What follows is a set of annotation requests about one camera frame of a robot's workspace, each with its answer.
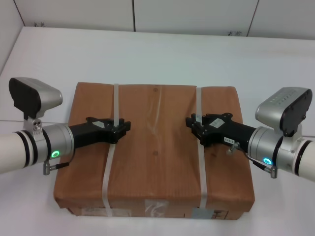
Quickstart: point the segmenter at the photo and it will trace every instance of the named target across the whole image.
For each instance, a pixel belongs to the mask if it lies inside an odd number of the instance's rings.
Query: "wall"
[[[134,0],[139,32],[246,36],[257,0]]]
[[[26,26],[133,31],[131,0],[15,0]]]
[[[314,0],[261,0],[249,36],[315,39]]]
[[[13,0],[0,0],[0,74],[22,26]]]

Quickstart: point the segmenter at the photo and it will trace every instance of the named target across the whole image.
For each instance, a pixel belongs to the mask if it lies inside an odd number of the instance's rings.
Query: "white label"
[[[96,125],[96,126],[98,126],[98,127],[100,127],[100,128],[105,128],[104,123],[101,122],[101,121],[95,121],[95,122],[92,122],[92,124],[93,124],[93,125]]]
[[[235,141],[233,139],[229,139],[227,137],[224,137],[224,141],[229,144],[235,144]]]
[[[128,217],[131,216],[131,210],[112,208],[113,216]],[[81,209],[82,215],[87,216],[107,216],[105,208],[87,207]]]
[[[219,118],[217,118],[215,121],[213,121],[209,125],[213,126],[214,128],[219,128],[223,124],[224,124],[224,121],[219,119]]]

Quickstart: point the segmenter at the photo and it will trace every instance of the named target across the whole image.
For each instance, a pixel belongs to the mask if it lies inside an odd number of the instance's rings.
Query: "silver joint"
[[[264,169],[264,171],[265,171],[265,172],[268,172],[268,173],[271,173],[271,169],[268,168],[268,167],[266,167],[266,168]]]
[[[50,174],[50,164],[49,161],[44,162],[44,175],[47,176]]]
[[[278,168],[275,166],[271,167],[270,177],[277,178]]]
[[[28,120],[24,120],[24,129],[33,134],[35,141],[45,140],[40,119],[29,117]]]
[[[240,144],[239,142],[235,142],[227,151],[226,154],[228,155],[232,155],[235,150],[238,150],[240,148]]]
[[[50,171],[54,171],[56,169],[57,169],[56,165],[53,165],[53,166],[50,167]]]

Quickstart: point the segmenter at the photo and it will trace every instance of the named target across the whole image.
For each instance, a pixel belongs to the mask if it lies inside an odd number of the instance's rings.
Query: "brown paper wrapping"
[[[78,83],[69,125],[86,117],[113,118],[114,86]],[[197,140],[185,118],[196,112],[195,86],[119,85],[119,114],[131,130],[119,140],[111,167],[108,200],[111,208],[145,216],[145,200],[167,200],[165,217],[191,217],[200,205]],[[236,89],[202,88],[202,113],[232,113],[242,122]],[[104,207],[102,182],[109,144],[76,150],[69,167],[57,174],[54,196],[60,208],[80,215],[81,208]],[[227,147],[205,148],[208,199],[215,218],[237,219],[254,203],[248,160]]]

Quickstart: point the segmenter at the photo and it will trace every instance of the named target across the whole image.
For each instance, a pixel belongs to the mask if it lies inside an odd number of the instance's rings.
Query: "white table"
[[[235,86],[244,123],[281,87],[315,91],[315,41],[23,28],[0,77],[0,133],[22,128],[8,91],[11,77],[33,77],[61,90],[63,104],[44,122],[67,122],[78,81]],[[314,103],[303,122],[315,134]],[[315,183],[252,166],[255,203],[237,221],[75,217],[53,199],[56,172],[42,165],[0,176],[1,235],[312,235]]]

